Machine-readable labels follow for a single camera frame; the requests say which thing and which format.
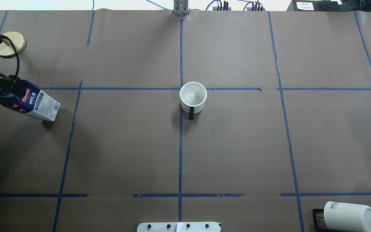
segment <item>metal bracket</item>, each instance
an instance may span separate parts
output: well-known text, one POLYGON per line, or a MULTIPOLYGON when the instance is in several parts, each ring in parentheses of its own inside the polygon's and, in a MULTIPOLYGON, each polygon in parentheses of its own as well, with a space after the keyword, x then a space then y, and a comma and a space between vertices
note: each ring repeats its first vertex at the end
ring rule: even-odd
POLYGON ((140 223, 137 232, 221 232, 216 222, 140 223))
POLYGON ((174 0, 174 15, 188 15, 188 0, 174 0))

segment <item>black mug handle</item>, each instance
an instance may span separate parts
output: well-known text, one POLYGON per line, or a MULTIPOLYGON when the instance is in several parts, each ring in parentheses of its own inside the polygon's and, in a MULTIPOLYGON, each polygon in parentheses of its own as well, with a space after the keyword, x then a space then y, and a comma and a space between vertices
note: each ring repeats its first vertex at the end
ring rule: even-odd
POLYGON ((190 113, 188 115, 188 120, 194 120, 194 107, 190 107, 190 113))

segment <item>milk carton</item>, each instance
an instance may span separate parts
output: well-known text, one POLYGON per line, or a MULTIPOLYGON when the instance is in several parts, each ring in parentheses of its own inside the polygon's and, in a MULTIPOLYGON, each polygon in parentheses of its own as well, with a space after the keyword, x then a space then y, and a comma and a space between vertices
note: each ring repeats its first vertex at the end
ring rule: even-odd
POLYGON ((11 110, 26 114, 36 119, 54 121, 60 103, 40 90, 29 81, 24 83, 25 96, 19 97, 15 94, 0 90, 0 104, 11 110))

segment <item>label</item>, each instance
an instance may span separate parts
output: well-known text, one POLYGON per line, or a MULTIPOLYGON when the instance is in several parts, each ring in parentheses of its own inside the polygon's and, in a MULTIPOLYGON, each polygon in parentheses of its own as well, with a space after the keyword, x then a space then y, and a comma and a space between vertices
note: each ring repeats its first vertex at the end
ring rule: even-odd
POLYGON ((33 105, 36 96, 37 96, 37 93, 36 92, 32 92, 31 95, 30 95, 30 97, 29 97, 28 104, 33 105))
POLYGON ((297 4, 297 9, 314 10, 313 3, 296 2, 296 4, 297 4))
POLYGON ((35 113, 37 113, 39 116, 53 121, 56 117, 59 106, 59 102, 54 100, 44 91, 40 91, 37 100, 35 100, 35 109, 29 114, 36 116, 35 113))
POLYGON ((338 202, 332 202, 329 208, 336 208, 338 204, 338 202))
POLYGON ((15 108, 18 108, 18 107, 19 107, 19 104, 14 103, 12 106, 8 106, 7 108, 15 109, 15 108))
POLYGON ((28 100, 28 96, 30 95, 30 92, 31 92, 31 89, 30 88, 26 88, 25 89, 25 96, 24 97, 22 97, 22 102, 27 102, 27 100, 28 100))

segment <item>table surface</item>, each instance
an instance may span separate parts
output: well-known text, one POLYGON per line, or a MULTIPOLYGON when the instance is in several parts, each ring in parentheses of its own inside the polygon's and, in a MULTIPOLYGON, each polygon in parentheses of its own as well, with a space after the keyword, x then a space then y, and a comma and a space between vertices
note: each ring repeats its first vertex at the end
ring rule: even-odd
POLYGON ((0 11, 0 30, 61 103, 53 123, 0 106, 0 231, 309 232, 327 201, 371 205, 371 13, 0 11))

